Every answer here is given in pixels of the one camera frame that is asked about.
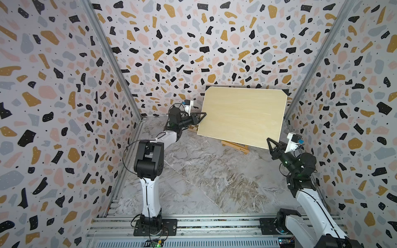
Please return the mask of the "small wooden easel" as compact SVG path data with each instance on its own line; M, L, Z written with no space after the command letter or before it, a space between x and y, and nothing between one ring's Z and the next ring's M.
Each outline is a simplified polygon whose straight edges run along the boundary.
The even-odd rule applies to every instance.
M245 155L247 155L250 152L249 147L247 145L242 145L242 144L238 144L235 142L229 142L229 141L224 141L224 140L221 141L221 144L222 144L222 146L228 146L235 150L241 151Z

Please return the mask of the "light wooden board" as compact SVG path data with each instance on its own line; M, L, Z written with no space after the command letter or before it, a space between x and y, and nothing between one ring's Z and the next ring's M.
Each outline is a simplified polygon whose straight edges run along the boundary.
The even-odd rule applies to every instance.
M287 95L279 89L211 86L205 91L198 135L262 149L278 141Z

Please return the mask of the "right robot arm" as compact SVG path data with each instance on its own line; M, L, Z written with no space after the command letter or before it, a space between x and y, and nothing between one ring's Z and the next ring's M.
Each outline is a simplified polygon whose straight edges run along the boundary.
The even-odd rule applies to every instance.
M359 248L360 243L337 225L321 200L311 178L316 171L316 158L310 153L294 155L303 144L301 135L289 133L287 139L284 143L267 138L268 149L272 159L279 160L288 170L287 187L311 224L307 225L298 211L281 208L274 221L276 231L291 233L297 248Z

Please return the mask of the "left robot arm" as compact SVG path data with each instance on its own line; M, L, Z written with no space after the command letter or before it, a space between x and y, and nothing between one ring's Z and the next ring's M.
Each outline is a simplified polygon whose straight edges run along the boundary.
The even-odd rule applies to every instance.
M140 179L143 194L143 210L133 226L136 235L155 235L167 230L163 221L158 179L164 169L164 151L177 142L184 130L198 125L205 112L192 112L192 105L174 104L168 111L167 122L155 138L139 139L133 170L126 169Z

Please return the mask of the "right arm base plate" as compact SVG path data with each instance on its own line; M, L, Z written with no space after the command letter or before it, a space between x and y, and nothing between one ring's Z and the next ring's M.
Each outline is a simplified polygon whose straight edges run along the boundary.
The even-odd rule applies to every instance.
M288 215L283 218L260 218L259 228L262 235L291 235L292 232L286 227L286 220L292 217L299 218L299 216L296 215Z

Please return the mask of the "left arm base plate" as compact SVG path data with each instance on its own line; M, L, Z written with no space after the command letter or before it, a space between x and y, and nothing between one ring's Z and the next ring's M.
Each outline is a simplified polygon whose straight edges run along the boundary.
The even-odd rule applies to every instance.
M133 235L135 237L143 236L175 236L177 233L178 220L177 219L163 219L159 220L148 220L145 218L144 221L138 220L135 224Z

